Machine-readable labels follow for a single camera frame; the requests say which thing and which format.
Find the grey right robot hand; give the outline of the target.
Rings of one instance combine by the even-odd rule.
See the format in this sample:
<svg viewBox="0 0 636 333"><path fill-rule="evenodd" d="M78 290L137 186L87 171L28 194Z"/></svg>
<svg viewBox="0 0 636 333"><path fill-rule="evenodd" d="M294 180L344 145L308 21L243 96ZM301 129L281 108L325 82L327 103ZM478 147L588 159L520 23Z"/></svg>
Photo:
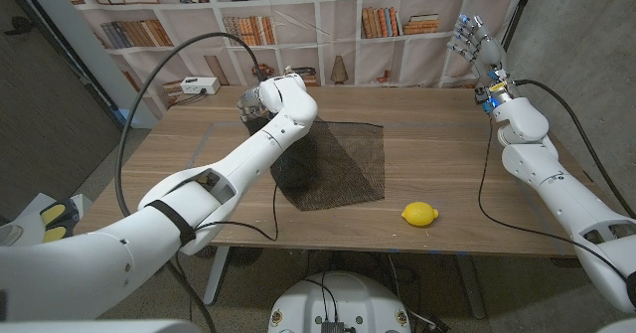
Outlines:
<svg viewBox="0 0 636 333"><path fill-rule="evenodd" d="M507 71L507 53L478 15L458 16L447 47L472 66L475 102L487 114L517 96Z"/></svg>

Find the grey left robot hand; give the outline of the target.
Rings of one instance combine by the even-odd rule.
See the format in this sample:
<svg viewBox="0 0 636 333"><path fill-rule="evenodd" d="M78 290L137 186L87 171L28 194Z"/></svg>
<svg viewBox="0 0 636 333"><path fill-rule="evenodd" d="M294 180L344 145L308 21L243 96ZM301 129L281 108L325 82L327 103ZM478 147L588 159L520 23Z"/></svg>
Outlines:
<svg viewBox="0 0 636 333"><path fill-rule="evenodd" d="M260 117L271 117L272 112L263 103L259 87L248 89L237 103L242 122L249 122Z"/></svg>

